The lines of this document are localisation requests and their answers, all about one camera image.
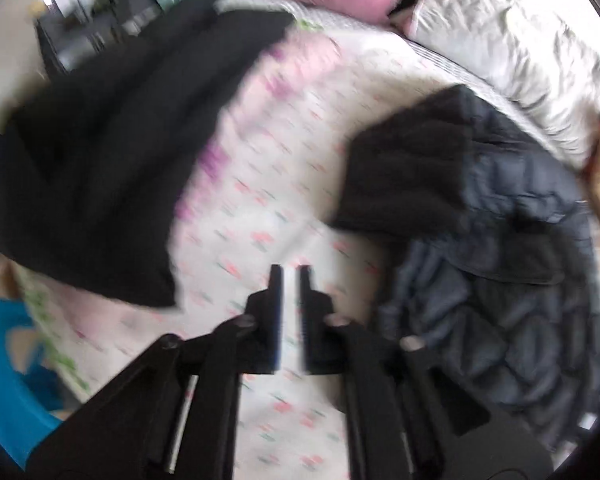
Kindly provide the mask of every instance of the black fleece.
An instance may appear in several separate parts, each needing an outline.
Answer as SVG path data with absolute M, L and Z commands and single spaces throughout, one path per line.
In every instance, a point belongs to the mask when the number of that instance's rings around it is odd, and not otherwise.
M 183 0 L 21 106 L 6 127 L 0 252 L 109 298 L 174 304 L 166 243 L 192 166 L 293 17 Z

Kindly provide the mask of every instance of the blue container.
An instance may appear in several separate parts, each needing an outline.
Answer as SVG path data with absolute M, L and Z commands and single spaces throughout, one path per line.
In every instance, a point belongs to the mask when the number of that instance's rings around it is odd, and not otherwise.
M 32 375 L 23 377 L 11 367 L 7 334 L 31 326 L 22 302 L 0 300 L 0 445 L 23 469 L 33 448 L 60 424 L 26 385 Z M 35 364 L 33 369 L 40 371 Z

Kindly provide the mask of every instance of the white bedsheet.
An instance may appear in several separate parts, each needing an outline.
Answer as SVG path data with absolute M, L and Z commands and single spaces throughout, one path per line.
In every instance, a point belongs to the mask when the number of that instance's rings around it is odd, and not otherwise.
M 321 23 L 345 62 L 316 84 L 273 102 L 237 136 L 219 139 L 231 162 L 213 193 L 200 196 L 192 179 L 185 200 L 194 214 L 178 216 L 170 247 L 179 309 L 157 312 L 105 300 L 25 269 L 20 278 L 58 371 L 78 398 L 87 400 L 161 334 L 190 338 L 237 315 L 248 294 L 265 286 L 270 264 L 282 264 L 282 369 L 274 376 L 244 378 L 235 478 L 279 479 L 284 474 L 299 479 L 312 472 L 311 478 L 344 480 L 344 416 L 334 407 L 334 390 L 302 374 L 295 270 L 311 264 L 316 288 L 330 293 L 339 311 L 367 318 L 381 251 L 323 223 L 337 199 L 347 139 L 399 108 L 462 82 L 544 140 L 485 83 L 393 33 L 307 11 L 288 0 L 221 3 L 225 9 L 279 4 L 298 18 Z

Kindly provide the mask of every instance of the white pillow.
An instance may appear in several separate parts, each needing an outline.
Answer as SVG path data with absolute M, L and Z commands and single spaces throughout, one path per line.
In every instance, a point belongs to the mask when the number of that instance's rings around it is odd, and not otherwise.
M 405 31 L 517 102 L 574 168 L 600 130 L 600 58 L 537 0 L 419 0 Z

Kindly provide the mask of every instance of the folded clothes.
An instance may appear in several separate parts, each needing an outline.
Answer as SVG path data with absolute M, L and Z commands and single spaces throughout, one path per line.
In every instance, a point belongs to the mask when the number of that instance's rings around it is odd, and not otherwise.
M 353 140 L 332 223 L 398 242 L 378 330 L 423 338 L 553 448 L 600 398 L 590 215 L 570 170 L 455 86 Z
M 174 305 L 175 203 L 220 109 L 294 20 L 218 15 L 215 1 L 182 0 L 16 110 L 1 163 L 1 253 L 109 298 Z

